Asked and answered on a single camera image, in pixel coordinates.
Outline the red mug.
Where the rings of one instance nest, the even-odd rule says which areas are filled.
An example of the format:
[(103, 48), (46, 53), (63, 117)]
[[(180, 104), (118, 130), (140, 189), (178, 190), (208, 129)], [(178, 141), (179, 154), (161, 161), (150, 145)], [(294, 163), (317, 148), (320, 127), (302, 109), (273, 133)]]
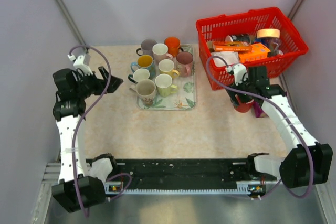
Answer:
[(242, 103), (241, 100), (239, 99), (238, 95), (236, 95), (236, 99), (238, 101), (238, 105), (233, 105), (234, 109), (240, 113), (246, 113), (249, 112), (250, 109), (254, 105), (254, 100), (251, 100), (247, 103)]

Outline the dark green mug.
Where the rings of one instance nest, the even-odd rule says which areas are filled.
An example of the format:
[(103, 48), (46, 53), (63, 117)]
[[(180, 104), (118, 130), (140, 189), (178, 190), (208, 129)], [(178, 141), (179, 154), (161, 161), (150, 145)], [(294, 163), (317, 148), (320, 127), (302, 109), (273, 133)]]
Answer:
[(134, 84), (137, 84), (138, 82), (149, 78), (150, 72), (148, 71), (148, 69), (144, 68), (137, 69), (133, 74), (128, 75), (128, 80)]

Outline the cream floral mug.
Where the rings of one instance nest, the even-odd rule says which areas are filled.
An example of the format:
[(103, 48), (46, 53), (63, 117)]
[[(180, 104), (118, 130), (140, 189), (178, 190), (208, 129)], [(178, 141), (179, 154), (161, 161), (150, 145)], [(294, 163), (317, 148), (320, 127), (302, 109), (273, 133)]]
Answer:
[(145, 106), (152, 106), (156, 98), (156, 85), (150, 79), (141, 80), (132, 84), (130, 89), (134, 91)]

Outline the light blue butterfly mug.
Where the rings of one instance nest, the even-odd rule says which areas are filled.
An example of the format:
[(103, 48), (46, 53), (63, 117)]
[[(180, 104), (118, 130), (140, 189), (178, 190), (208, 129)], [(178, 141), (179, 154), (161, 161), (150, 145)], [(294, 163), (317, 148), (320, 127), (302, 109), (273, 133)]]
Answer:
[(138, 69), (146, 69), (150, 73), (150, 79), (154, 79), (156, 76), (155, 62), (152, 56), (143, 55), (137, 59), (137, 62), (133, 62), (130, 65), (131, 71), (135, 73)]

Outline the pink ghost pattern mug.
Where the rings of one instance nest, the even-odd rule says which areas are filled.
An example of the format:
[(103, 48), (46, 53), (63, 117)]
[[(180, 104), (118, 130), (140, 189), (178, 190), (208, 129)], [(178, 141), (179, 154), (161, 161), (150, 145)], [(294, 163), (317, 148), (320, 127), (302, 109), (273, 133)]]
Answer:
[(188, 77), (192, 73), (194, 57), (190, 52), (183, 51), (176, 56), (176, 70), (180, 77)]

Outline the lilac purple mug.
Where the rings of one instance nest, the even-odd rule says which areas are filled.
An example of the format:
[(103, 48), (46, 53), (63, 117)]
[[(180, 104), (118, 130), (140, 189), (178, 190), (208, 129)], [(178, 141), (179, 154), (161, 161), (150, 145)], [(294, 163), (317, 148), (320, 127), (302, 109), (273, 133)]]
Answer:
[(141, 42), (141, 47), (136, 50), (138, 56), (150, 55), (153, 57), (153, 46), (157, 44), (157, 41), (154, 39), (145, 39)]

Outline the lime green faceted mug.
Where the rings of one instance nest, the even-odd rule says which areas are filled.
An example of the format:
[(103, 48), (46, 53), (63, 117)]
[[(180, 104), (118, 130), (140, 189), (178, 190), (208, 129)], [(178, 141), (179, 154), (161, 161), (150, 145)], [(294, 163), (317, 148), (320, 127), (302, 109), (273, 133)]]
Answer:
[(173, 79), (168, 74), (160, 74), (155, 78), (156, 88), (159, 95), (162, 97), (168, 97), (171, 94), (178, 92), (178, 86), (173, 84)]

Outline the pale pink faceted mug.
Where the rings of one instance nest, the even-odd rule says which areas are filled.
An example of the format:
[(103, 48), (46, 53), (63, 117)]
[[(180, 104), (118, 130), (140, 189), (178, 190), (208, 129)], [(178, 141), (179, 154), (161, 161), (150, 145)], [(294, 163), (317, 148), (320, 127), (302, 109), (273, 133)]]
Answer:
[(159, 64), (164, 59), (172, 60), (173, 56), (168, 53), (168, 46), (166, 44), (158, 43), (152, 47), (154, 61)]

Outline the yellow mug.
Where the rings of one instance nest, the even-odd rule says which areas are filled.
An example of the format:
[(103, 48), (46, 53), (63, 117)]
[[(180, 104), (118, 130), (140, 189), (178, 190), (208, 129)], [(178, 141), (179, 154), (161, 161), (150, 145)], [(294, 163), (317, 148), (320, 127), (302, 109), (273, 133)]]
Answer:
[(170, 59), (161, 60), (159, 62), (158, 68), (161, 74), (168, 74), (173, 79), (180, 76), (180, 72), (175, 69), (175, 64)]

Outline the orange mug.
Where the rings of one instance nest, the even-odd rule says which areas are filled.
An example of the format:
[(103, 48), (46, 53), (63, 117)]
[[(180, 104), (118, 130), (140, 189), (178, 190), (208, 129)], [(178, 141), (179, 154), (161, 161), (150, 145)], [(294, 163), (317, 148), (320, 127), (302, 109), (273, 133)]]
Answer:
[(168, 53), (175, 58), (180, 52), (183, 52), (183, 48), (180, 45), (180, 40), (177, 37), (167, 37), (164, 44), (168, 47)]

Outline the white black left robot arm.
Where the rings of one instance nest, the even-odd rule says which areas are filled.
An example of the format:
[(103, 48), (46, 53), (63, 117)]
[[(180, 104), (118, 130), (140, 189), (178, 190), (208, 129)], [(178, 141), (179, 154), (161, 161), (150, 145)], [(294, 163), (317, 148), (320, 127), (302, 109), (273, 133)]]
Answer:
[(83, 130), (85, 127), (85, 99), (91, 95), (114, 93), (123, 83), (103, 67), (102, 77), (82, 70), (61, 69), (53, 74), (57, 87), (53, 116), (60, 136), (61, 169), (58, 183), (52, 187), (53, 198), (67, 211), (75, 212), (103, 203), (104, 184), (119, 174), (115, 158), (101, 154), (86, 160)]

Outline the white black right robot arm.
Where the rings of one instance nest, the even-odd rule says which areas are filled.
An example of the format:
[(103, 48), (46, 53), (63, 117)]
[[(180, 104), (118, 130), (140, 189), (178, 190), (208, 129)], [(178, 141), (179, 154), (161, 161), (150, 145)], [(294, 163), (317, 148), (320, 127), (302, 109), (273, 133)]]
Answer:
[(264, 173), (280, 178), (288, 188), (324, 184), (328, 180), (333, 150), (320, 144), (292, 110), (287, 95), (278, 84), (270, 84), (266, 66), (245, 67), (241, 63), (227, 67), (234, 82), (227, 89), (234, 106), (258, 103), (275, 124), (288, 154), (277, 157), (269, 154), (250, 155), (251, 163), (245, 174), (252, 180)]

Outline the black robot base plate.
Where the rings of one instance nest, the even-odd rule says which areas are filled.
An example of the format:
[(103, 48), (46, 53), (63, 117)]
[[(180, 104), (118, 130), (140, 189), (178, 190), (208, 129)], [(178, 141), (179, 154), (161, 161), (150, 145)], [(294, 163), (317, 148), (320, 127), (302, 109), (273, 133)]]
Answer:
[(237, 182), (272, 182), (276, 177), (252, 173), (246, 158), (117, 159), (108, 178), (132, 176), (131, 189), (235, 189)]

